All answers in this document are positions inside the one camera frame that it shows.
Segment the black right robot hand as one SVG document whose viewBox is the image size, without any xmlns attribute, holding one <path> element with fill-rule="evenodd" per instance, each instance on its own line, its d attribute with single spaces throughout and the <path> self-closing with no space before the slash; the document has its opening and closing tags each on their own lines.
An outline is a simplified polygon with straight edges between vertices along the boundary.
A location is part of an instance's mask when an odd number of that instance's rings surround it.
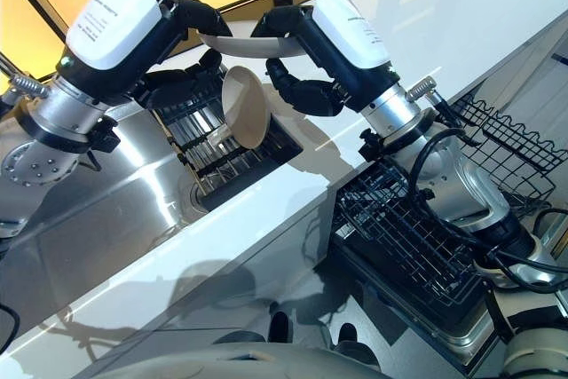
<svg viewBox="0 0 568 379">
<path fill-rule="evenodd" d="M 275 7 L 257 22 L 253 37 L 292 37 L 332 80 L 300 80 L 280 56 L 266 60 L 280 97 L 297 112 L 336 116 L 344 107 L 359 113 L 398 83 L 383 40 L 351 0 Z"/>
</svg>

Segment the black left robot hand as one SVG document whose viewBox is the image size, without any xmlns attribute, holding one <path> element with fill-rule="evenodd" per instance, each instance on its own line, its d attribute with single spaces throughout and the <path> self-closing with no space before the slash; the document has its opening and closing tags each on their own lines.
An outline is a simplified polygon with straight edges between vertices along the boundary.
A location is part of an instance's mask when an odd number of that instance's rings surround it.
<svg viewBox="0 0 568 379">
<path fill-rule="evenodd" d="M 91 98 L 118 106 L 191 28 L 232 33 L 220 12 L 200 0 L 89 0 L 67 31 L 56 70 Z"/>
</svg>

